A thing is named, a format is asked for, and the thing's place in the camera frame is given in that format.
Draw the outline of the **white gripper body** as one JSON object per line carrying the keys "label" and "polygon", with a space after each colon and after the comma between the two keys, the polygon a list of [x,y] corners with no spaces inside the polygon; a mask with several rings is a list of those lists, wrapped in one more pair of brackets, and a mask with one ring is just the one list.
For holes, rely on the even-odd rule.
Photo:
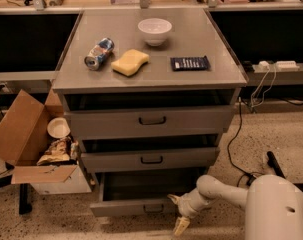
{"label": "white gripper body", "polygon": [[195,218],[205,207],[205,202],[200,196],[184,194],[178,198],[179,213],[186,218]]}

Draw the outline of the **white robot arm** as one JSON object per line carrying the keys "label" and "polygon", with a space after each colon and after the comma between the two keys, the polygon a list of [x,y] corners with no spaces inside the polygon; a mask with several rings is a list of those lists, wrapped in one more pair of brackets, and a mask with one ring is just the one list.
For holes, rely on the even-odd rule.
{"label": "white robot arm", "polygon": [[303,192],[276,175],[263,175],[247,189],[203,175],[191,192],[171,194],[169,198],[180,213],[174,228],[176,236],[204,208],[223,199],[245,212],[245,240],[303,240]]}

